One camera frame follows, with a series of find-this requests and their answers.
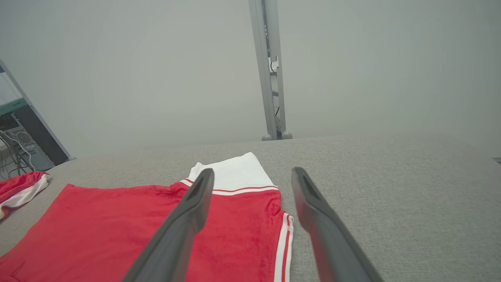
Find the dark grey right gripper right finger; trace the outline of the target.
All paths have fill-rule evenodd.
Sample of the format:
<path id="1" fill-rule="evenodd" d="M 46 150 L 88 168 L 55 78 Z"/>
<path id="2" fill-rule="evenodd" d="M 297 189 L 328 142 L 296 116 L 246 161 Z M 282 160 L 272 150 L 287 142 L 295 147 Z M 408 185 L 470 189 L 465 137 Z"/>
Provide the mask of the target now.
<path id="1" fill-rule="evenodd" d="M 293 168 L 292 187 L 299 222 L 311 238 L 320 281 L 383 281 L 304 168 Z"/>

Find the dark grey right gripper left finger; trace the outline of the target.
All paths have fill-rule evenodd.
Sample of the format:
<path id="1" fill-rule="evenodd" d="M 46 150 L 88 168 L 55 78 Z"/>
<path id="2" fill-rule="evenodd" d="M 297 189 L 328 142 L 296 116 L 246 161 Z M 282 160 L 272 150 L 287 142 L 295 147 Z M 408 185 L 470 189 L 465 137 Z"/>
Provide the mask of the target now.
<path id="1" fill-rule="evenodd" d="M 214 186 L 214 171 L 203 170 L 158 228 L 124 282 L 184 282 L 195 236 L 204 228 Z"/>

